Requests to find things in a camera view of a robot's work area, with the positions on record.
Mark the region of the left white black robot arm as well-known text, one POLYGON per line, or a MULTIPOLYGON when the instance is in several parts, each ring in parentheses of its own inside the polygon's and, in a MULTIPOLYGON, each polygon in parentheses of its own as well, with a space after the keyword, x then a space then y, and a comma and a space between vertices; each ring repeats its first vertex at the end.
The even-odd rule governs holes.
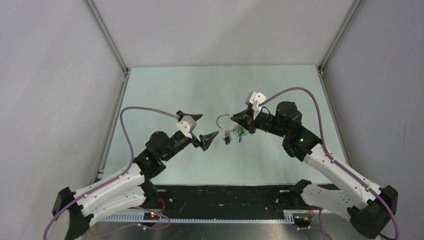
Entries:
POLYGON ((158 190, 151 180, 166 169, 164 163, 189 145, 206 151, 219 134, 214 131, 195 136, 193 131, 202 114, 178 111, 166 115, 177 120, 178 130, 172 136, 156 131, 138 156, 130 147, 128 166, 89 186, 78 190, 66 187, 58 192, 43 239, 75 240, 105 217, 129 208, 156 206, 158 190))

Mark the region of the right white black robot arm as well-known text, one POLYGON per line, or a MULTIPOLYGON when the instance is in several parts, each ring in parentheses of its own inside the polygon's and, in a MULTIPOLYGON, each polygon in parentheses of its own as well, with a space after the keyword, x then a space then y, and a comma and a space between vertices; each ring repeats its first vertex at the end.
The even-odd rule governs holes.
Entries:
POLYGON ((283 138, 286 153, 314 168, 330 180, 329 190, 302 179, 290 189, 290 202, 297 209, 307 205, 328 210, 350 222, 368 239, 376 239, 395 215, 398 192, 390 185, 381 187, 324 151, 323 140, 302 125, 302 113, 294 102, 280 102, 275 114, 255 113, 252 107, 230 119, 254 134, 256 130, 283 138))

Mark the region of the keyring with coloured keys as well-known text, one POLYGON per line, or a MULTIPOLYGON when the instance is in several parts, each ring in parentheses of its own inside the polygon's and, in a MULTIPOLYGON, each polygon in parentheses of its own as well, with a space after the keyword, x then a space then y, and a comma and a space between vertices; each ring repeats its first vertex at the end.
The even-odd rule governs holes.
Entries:
POLYGON ((232 141, 232 135, 235 135, 236 138, 237 138, 238 143, 241 143, 242 140, 243 140, 243 138, 248 135, 248 133, 249 133, 248 130, 246 128, 244 128, 243 126, 241 126, 239 123, 236 123, 231 128, 224 128, 224 127, 222 127, 221 124, 220 124, 220 120, 222 118, 224 118, 224 117, 228 117, 230 119, 231 117, 233 117, 233 115, 232 114, 222 114, 222 115, 219 115, 216 118, 216 121, 215 121, 216 126, 221 131, 224 132, 224 137, 223 137, 224 143, 226 145, 229 145, 231 143, 231 141, 232 141))

